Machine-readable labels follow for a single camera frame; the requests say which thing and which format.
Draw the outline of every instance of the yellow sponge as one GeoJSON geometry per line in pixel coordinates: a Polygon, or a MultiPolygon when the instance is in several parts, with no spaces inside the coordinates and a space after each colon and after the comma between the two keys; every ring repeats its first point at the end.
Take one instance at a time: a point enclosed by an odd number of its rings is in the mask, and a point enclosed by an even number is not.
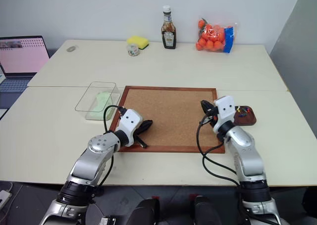
{"type": "Polygon", "coordinates": [[[139,36],[132,36],[127,40],[128,44],[137,44],[139,49],[144,49],[149,45],[149,40],[139,36]]]}

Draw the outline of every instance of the cork board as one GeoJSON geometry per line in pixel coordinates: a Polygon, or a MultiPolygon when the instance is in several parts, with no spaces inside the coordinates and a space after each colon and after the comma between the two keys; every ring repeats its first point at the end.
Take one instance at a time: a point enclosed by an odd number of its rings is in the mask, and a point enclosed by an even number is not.
{"type": "MultiPolygon", "coordinates": [[[[146,149],[136,144],[123,147],[121,152],[190,152],[198,153],[196,131],[203,118],[200,101],[213,102],[217,98],[214,88],[170,88],[126,86],[119,105],[134,109],[143,120],[153,120],[152,126],[140,134],[148,144],[146,149]]],[[[111,130],[115,130],[119,120],[117,111],[111,130]]],[[[200,131],[200,145],[203,151],[219,145],[212,127],[205,125],[200,131]]],[[[213,153],[224,153],[224,147],[213,153]]]]}

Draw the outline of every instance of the sauce bottle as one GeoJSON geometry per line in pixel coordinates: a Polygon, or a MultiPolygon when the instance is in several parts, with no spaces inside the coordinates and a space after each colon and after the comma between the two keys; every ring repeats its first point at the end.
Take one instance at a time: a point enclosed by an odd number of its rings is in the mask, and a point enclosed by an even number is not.
{"type": "Polygon", "coordinates": [[[170,6],[163,6],[164,23],[162,26],[162,39],[164,47],[167,49],[175,49],[176,47],[176,28],[170,16],[170,6]]]}

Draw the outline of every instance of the orange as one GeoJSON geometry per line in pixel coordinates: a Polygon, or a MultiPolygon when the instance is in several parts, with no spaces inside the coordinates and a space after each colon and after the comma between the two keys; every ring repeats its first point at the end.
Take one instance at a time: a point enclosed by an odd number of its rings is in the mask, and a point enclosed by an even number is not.
{"type": "Polygon", "coordinates": [[[199,43],[196,43],[196,49],[201,51],[203,49],[203,47],[199,43]]]}
{"type": "Polygon", "coordinates": [[[224,28],[220,28],[219,34],[218,34],[218,41],[223,42],[224,40],[224,28]]]}
{"type": "Polygon", "coordinates": [[[219,41],[215,41],[215,43],[213,44],[213,46],[214,46],[214,48],[215,48],[216,50],[222,50],[222,47],[223,47],[222,43],[219,42],[219,41]]]}
{"type": "Polygon", "coordinates": [[[203,38],[200,38],[200,39],[198,40],[198,43],[199,43],[201,46],[204,46],[204,45],[206,45],[206,40],[203,39],[203,38]]]}
{"type": "Polygon", "coordinates": [[[207,41],[206,43],[206,49],[207,50],[212,50],[213,49],[213,42],[212,41],[207,41]]]}
{"type": "Polygon", "coordinates": [[[220,28],[221,28],[221,27],[220,27],[220,25],[218,25],[218,24],[213,27],[213,29],[214,29],[216,32],[218,32],[218,31],[220,30],[220,28]]]}
{"type": "Polygon", "coordinates": [[[224,49],[224,44],[221,43],[221,50],[223,51],[223,49],[224,49]]]}
{"type": "Polygon", "coordinates": [[[202,33],[202,38],[208,40],[208,34],[206,32],[202,33]]]}
{"type": "Polygon", "coordinates": [[[212,25],[211,24],[206,24],[206,32],[210,32],[212,30],[212,25]]]}
{"type": "Polygon", "coordinates": [[[217,39],[218,39],[218,34],[214,30],[212,30],[209,34],[208,40],[215,42],[217,41],[217,39]]]}
{"type": "Polygon", "coordinates": [[[205,25],[205,21],[203,21],[202,19],[198,21],[198,27],[200,29],[203,28],[204,25],[205,25]]]}

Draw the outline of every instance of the mesh bag of oranges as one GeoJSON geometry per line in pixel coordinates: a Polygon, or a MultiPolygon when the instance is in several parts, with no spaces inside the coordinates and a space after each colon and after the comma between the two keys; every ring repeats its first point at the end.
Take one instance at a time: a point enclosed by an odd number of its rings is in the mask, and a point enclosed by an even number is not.
{"type": "Polygon", "coordinates": [[[203,18],[198,22],[199,38],[196,49],[211,52],[229,53],[234,40],[232,26],[211,25],[203,18]]]}

